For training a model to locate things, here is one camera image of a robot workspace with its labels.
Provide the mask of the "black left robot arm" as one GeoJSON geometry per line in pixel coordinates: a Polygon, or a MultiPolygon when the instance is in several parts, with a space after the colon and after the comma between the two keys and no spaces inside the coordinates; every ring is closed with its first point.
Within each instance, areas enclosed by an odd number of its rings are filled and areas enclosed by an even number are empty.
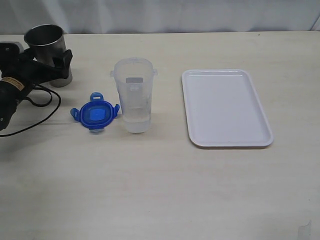
{"type": "Polygon", "coordinates": [[[0,129],[8,127],[18,105],[29,101],[33,106],[46,107],[52,102],[36,103],[28,95],[33,90],[45,91],[52,97],[58,98],[56,112],[61,105],[60,95],[43,86],[44,83],[67,79],[70,74],[70,63],[73,58],[70,49],[53,57],[53,66],[35,60],[35,51],[31,48],[23,49],[15,42],[2,42],[0,44],[0,129]]]}

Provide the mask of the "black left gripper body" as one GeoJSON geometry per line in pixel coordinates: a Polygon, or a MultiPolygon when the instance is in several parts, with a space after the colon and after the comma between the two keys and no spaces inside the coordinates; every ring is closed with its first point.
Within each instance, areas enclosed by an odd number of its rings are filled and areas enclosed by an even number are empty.
{"type": "Polygon", "coordinates": [[[25,98],[36,85],[54,80],[54,78],[47,78],[41,70],[37,70],[33,61],[21,62],[17,57],[5,72],[1,73],[0,96],[2,98],[25,98]]]}

